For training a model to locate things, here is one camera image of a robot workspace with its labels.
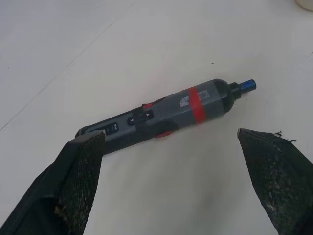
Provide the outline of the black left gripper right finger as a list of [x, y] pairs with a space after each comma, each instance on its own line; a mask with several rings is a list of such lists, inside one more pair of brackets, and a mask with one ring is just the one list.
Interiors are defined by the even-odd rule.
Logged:
[[313, 164], [280, 132], [237, 133], [253, 188], [280, 235], [313, 233]]

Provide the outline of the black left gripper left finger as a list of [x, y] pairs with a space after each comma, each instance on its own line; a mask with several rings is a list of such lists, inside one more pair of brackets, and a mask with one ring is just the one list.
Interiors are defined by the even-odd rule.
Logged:
[[67, 142], [31, 184], [0, 229], [2, 235], [82, 235], [94, 202], [106, 135]]

